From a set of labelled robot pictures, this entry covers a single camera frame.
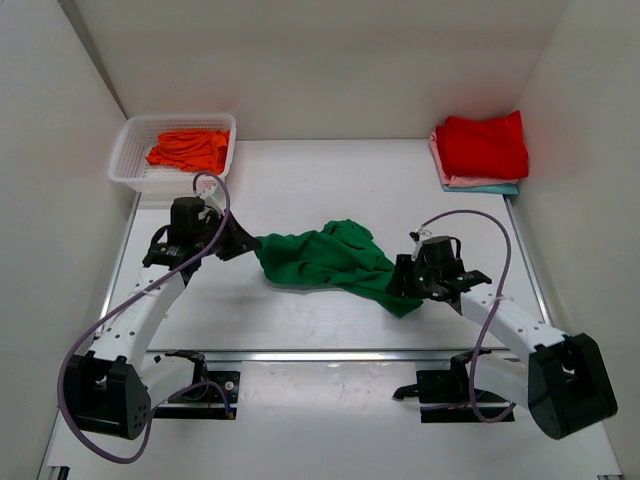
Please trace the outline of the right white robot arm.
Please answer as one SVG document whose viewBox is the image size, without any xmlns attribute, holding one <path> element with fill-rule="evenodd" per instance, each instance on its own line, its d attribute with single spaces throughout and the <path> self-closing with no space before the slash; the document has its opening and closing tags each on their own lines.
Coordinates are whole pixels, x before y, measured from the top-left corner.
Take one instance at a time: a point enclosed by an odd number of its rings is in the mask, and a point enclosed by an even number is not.
<svg viewBox="0 0 640 480">
<path fill-rule="evenodd" d="M 503 296 L 491 279 L 466 270 L 461 242 L 450 236 L 411 236 L 415 250 L 400 254 L 389 293 L 449 305 L 477 323 L 514 355 L 509 361 L 480 347 L 453 356 L 443 371 L 420 372 L 402 400 L 471 409 L 482 395 L 526 409 L 548 437 L 559 440 L 615 416 L 618 404 L 600 348 L 587 334 L 570 335 L 536 320 Z"/>
</svg>

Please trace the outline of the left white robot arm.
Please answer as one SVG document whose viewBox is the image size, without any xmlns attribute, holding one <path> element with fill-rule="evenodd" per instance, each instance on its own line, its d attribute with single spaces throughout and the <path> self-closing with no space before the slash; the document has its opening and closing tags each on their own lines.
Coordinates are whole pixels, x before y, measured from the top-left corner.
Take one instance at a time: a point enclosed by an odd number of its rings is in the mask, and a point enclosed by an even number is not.
<svg viewBox="0 0 640 480">
<path fill-rule="evenodd" d="M 208 389 L 203 354 L 174 350 L 145 363 L 145 355 L 171 305 L 186 290 L 204 257 L 228 261 L 260 249 L 234 218 L 211 199 L 180 197 L 170 221 L 152 236 L 129 306 L 105 323 L 83 355 L 63 373 L 66 417 L 81 431 L 136 439 L 154 408 L 180 391 L 197 398 Z"/>
</svg>

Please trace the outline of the green t shirt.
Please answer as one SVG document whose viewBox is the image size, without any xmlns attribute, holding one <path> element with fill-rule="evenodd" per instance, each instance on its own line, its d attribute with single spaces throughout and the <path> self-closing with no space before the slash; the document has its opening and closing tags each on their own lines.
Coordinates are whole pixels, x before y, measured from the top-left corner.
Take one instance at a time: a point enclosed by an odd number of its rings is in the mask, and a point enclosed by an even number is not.
<svg viewBox="0 0 640 480">
<path fill-rule="evenodd" d="M 340 289 L 378 303 L 402 318 L 420 308 L 420 299 L 386 292 L 394 263 L 373 234 L 350 220 L 334 220 L 299 235 L 271 233 L 259 238 L 255 255 L 266 279 L 299 290 Z"/>
</svg>

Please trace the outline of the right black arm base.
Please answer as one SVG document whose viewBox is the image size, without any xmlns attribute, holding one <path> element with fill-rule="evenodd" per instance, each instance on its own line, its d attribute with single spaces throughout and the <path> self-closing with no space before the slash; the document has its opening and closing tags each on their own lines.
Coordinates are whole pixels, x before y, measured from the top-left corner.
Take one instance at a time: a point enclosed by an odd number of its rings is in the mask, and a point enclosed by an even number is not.
<svg viewBox="0 0 640 480">
<path fill-rule="evenodd" d="M 471 407 L 469 376 L 472 351 L 453 356 L 447 369 L 422 369 L 413 384 L 398 387 L 394 401 L 417 399 L 422 424 L 483 423 Z"/>
</svg>

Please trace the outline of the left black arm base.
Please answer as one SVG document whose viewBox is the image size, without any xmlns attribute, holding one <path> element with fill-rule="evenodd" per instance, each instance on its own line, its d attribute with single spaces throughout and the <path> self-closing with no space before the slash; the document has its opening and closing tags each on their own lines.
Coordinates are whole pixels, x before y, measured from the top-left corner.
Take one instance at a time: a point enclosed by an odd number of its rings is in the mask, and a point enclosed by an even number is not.
<svg viewBox="0 0 640 480">
<path fill-rule="evenodd" d="M 161 419 L 234 420 L 240 372 L 210 370 L 203 353 L 173 350 L 142 366 L 140 379 L 153 416 Z"/>
</svg>

